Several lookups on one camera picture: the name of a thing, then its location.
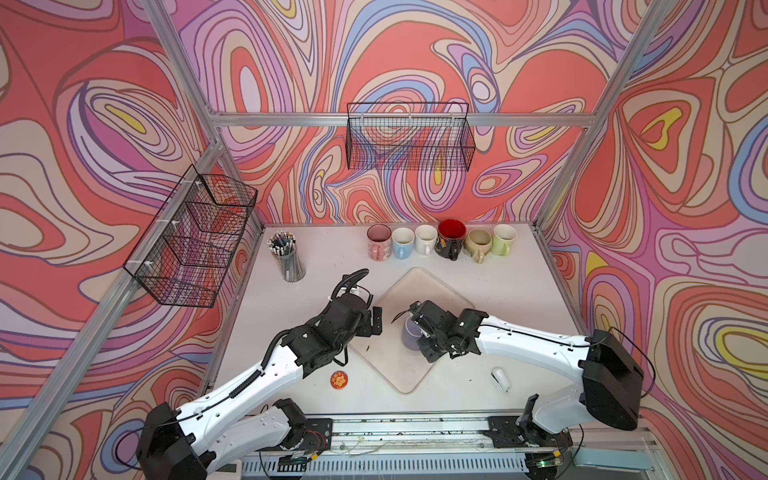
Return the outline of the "purple mug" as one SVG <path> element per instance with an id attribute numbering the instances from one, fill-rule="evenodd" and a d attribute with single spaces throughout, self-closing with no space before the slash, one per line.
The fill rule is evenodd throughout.
<path id="1" fill-rule="evenodd" d="M 420 327 L 412 319 L 406 320 L 401 332 L 401 341 L 403 345 L 408 350 L 418 352 L 420 349 L 418 341 L 421 337 L 422 330 Z"/>

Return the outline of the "pink patterned mug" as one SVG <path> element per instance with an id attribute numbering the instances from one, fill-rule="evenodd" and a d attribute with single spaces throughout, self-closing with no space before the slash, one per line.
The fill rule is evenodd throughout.
<path id="1" fill-rule="evenodd" d="M 366 232 L 368 256 L 374 261 L 386 261 L 391 256 L 392 230 L 384 224 L 374 224 Z"/>

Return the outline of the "light blue mug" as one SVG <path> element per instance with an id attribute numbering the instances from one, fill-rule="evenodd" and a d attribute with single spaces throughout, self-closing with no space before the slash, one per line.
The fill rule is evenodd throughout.
<path id="1" fill-rule="evenodd" d="M 398 227 L 392 231 L 392 252 L 399 260 L 407 259 L 413 252 L 415 233 L 408 227 Z"/>

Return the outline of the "white mug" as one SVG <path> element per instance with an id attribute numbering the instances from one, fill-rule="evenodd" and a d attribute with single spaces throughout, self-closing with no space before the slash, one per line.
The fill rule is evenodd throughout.
<path id="1" fill-rule="evenodd" d="M 433 225 L 423 224 L 415 231 L 414 250 L 422 256 L 429 256 L 434 252 L 438 239 L 438 230 Z"/>

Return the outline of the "cream round mug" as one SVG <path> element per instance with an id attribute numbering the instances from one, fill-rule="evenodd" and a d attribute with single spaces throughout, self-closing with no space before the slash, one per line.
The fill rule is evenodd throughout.
<path id="1" fill-rule="evenodd" d="M 492 236 L 482 229 L 470 230 L 464 239 L 465 252 L 478 264 L 482 264 L 492 248 Z"/>

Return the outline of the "black mug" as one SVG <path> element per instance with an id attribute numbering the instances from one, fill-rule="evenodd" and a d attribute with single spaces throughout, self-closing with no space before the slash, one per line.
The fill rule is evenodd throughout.
<path id="1" fill-rule="evenodd" d="M 442 220 L 437 226 L 435 252 L 438 256 L 457 261 L 467 234 L 466 225 L 456 219 Z"/>

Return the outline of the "light green mug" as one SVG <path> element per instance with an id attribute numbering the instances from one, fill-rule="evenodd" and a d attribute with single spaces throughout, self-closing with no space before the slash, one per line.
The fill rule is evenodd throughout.
<path id="1" fill-rule="evenodd" d="M 508 224 L 498 224 L 493 228 L 491 253 L 495 256 L 510 255 L 513 242 L 517 238 L 517 230 Z"/>

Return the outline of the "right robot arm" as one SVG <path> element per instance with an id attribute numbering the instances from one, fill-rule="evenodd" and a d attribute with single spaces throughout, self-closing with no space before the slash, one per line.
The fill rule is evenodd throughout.
<path id="1" fill-rule="evenodd" d="M 548 395 L 531 395 L 518 420 L 520 428 L 557 434 L 590 421 L 623 431 L 637 428 L 645 374 L 613 333 L 596 329 L 590 336 L 555 334 L 476 309 L 454 315 L 429 300 L 411 304 L 408 312 L 422 332 L 419 350 L 430 363 L 445 355 L 492 355 L 570 381 Z"/>

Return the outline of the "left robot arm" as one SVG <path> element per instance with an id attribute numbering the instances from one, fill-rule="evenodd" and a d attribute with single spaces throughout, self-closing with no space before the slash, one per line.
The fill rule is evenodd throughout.
<path id="1" fill-rule="evenodd" d="M 336 362 L 355 337 L 381 334 L 382 310 L 356 289 L 304 324 L 279 332 L 264 358 L 208 394 L 176 409 L 150 411 L 135 456 L 147 479 L 204 479 L 254 451 L 314 454 L 327 442 L 281 390 Z"/>

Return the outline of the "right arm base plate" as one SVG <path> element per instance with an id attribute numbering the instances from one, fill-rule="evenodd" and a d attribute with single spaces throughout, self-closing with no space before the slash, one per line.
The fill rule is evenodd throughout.
<path id="1" fill-rule="evenodd" d="M 481 432 L 495 448 L 551 448 L 564 450 L 573 445 L 568 431 L 549 433 L 532 421 L 519 425 L 517 416 L 490 416 L 488 429 Z"/>

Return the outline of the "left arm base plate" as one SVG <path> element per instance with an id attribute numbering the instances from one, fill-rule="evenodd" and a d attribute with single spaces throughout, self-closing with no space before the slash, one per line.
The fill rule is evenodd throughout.
<path id="1" fill-rule="evenodd" d="M 306 454 L 322 453 L 331 446 L 332 432 L 333 420 L 331 418 L 309 418 L 302 424 L 291 425 L 287 436 L 277 448 Z"/>

